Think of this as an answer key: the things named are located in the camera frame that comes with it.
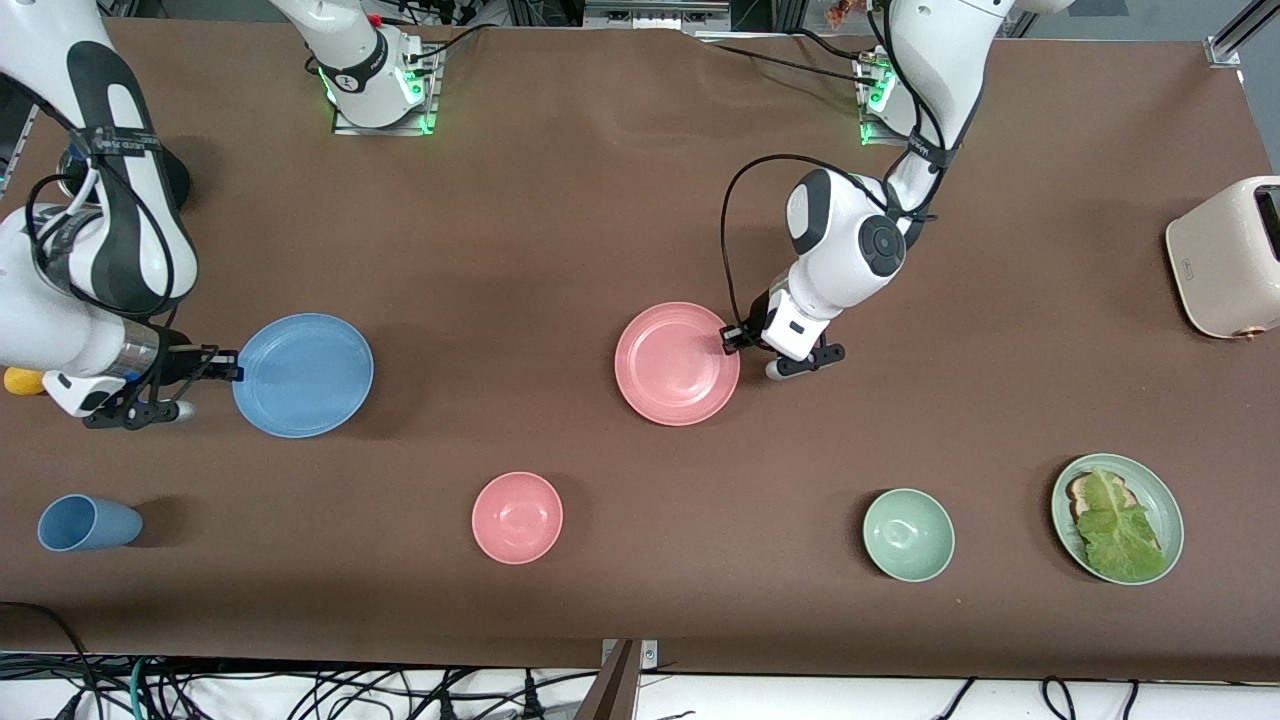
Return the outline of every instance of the bowl rim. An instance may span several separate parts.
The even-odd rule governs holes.
[[[905,578],[902,575],[897,575],[897,574],[890,571],[887,568],[884,568],[884,565],[879,561],[879,559],[876,557],[876,552],[872,551],[870,523],[869,523],[869,518],[872,515],[872,511],[886,497],[888,497],[891,495],[904,495],[904,493],[905,495],[918,495],[918,496],[925,498],[927,501],[932,502],[938,510],[942,511],[942,518],[946,519],[946,521],[947,521],[947,537],[948,537],[948,543],[950,543],[950,547],[947,548],[947,559],[942,562],[942,566],[938,568],[937,571],[934,571],[932,575],[929,575],[927,578]],[[887,489],[887,491],[879,493],[879,496],[877,496],[876,500],[872,501],[872,503],[869,506],[867,506],[867,512],[863,514],[863,547],[867,550],[867,555],[870,556],[872,562],[874,562],[876,566],[879,568],[881,571],[884,573],[886,575],[888,575],[890,578],[893,578],[895,580],[899,580],[899,582],[902,582],[902,583],[925,583],[925,582],[929,582],[929,580],[937,578],[947,568],[951,566],[951,560],[956,555],[956,525],[955,525],[955,521],[951,520],[951,514],[947,512],[947,509],[941,502],[938,502],[938,500],[936,497],[933,497],[932,495],[929,495],[929,493],[927,493],[924,491],[920,491],[920,489],[915,489],[915,488],[893,488],[893,489]]]

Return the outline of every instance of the lettuce leaf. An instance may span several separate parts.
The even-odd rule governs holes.
[[[1125,507],[1126,495],[1120,478],[1094,470],[1084,480],[1083,489],[1089,509],[1080,514],[1075,527],[1084,538],[1089,568],[1125,583],[1140,583],[1164,573],[1165,553],[1147,521],[1147,509],[1142,505]]]

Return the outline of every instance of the toaster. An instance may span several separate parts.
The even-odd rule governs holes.
[[[1196,329],[1252,340],[1280,327],[1280,177],[1215,195],[1170,223],[1165,245]]]

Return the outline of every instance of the blue plate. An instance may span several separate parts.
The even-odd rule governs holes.
[[[303,438],[326,433],[360,410],[374,384],[374,352],[346,320],[291,315],[257,332],[239,356],[244,379],[232,383],[236,406],[265,433]]]

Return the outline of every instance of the toaster slot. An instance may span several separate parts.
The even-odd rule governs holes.
[[[1271,238],[1271,254],[1280,260],[1280,186],[1265,184],[1253,193],[1253,197],[1258,201],[1262,225]]]

